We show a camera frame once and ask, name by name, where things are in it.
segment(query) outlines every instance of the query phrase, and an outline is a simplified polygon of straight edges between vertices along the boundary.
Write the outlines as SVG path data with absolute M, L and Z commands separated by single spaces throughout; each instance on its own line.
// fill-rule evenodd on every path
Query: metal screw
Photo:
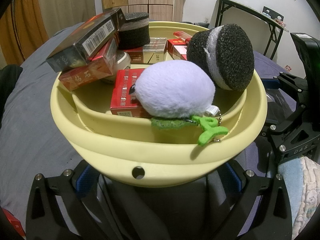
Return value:
M 72 173 L 72 170 L 67 169 L 67 170 L 65 170 L 65 171 L 63 172 L 63 175 L 64 175 L 64 176 L 70 176 L 71 173 Z
M 247 170 L 245 172 L 249 177 L 253 177 L 254 176 L 254 172 L 252 170 Z
M 277 175 L 276 175 L 276 178 L 277 178 L 278 180 L 282 180 L 282 179 L 283 179 L 282 175 L 280 175 L 280 174 L 277 174 Z
M 285 146 L 282 144 L 279 146 L 279 150 L 280 152 L 284 152 L 285 151 Z
M 35 180 L 41 180 L 42 179 L 42 174 L 39 173 L 35 176 Z

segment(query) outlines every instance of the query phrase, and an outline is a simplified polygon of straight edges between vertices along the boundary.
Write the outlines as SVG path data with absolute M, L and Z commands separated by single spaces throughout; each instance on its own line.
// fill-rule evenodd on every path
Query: green felt leaf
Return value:
M 224 126 L 217 126 L 211 128 L 210 130 L 204 131 L 198 139 L 198 145 L 204 146 L 209 143 L 214 137 L 217 135 L 226 135 L 229 132 L 227 127 Z
M 197 126 L 198 123 L 189 119 L 166 119 L 161 117 L 151 118 L 151 126 L 162 130 L 180 129 L 185 126 Z

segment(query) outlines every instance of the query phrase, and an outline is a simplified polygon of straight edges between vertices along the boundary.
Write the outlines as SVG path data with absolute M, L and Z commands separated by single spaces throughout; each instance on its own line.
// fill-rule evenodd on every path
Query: black sponge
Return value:
M 134 49 L 149 44 L 149 14 L 126 13 L 124 17 L 126 21 L 119 30 L 119 49 Z
M 201 67 L 215 85 L 243 91 L 254 71 L 251 42 L 236 24 L 196 33 L 188 44 L 187 60 Z

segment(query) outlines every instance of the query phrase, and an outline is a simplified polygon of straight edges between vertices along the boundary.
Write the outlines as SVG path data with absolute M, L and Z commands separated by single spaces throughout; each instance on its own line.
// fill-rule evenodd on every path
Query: cigarette pack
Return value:
M 154 64 L 165 61 L 167 52 L 167 38 L 150 38 L 150 43 L 135 49 L 126 49 L 131 58 L 131 63 Z
M 88 65 L 62 72 L 59 76 L 60 82 L 69 91 L 72 91 L 85 84 L 113 75 L 117 48 L 116 38 L 109 39 Z
M 151 118 L 136 99 L 135 94 L 129 95 L 130 87 L 135 84 L 143 71 L 144 68 L 118 70 L 110 104 L 112 114 Z
M 187 46 L 173 46 L 172 58 L 187 60 Z
M 176 36 L 178 39 L 182 39 L 183 41 L 185 41 L 186 44 L 188 44 L 192 38 L 191 35 L 184 31 L 174 32 L 173 35 Z
M 96 15 L 74 30 L 47 58 L 55 72 L 89 63 L 125 22 L 121 8 Z
M 16 219 L 8 210 L 3 208 L 2 211 L 17 233 L 22 236 L 22 238 L 26 239 L 26 234 L 23 231 L 20 221 Z
M 173 46 L 186 46 L 186 42 L 182 39 L 172 39 L 168 40 L 168 52 L 173 57 Z

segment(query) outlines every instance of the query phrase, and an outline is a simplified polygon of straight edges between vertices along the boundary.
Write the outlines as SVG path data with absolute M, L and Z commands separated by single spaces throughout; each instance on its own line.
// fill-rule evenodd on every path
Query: barcode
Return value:
M 117 114 L 118 114 L 118 115 L 121 115 L 121 116 L 129 116 L 129 117 L 132 117 L 131 111 L 117 112 Z
M 89 38 L 82 43 L 85 51 L 89 56 L 95 51 L 95 49 L 104 41 L 104 39 L 113 32 L 115 27 L 113 26 L 112 20 L 102 25 L 98 30 L 90 35 Z

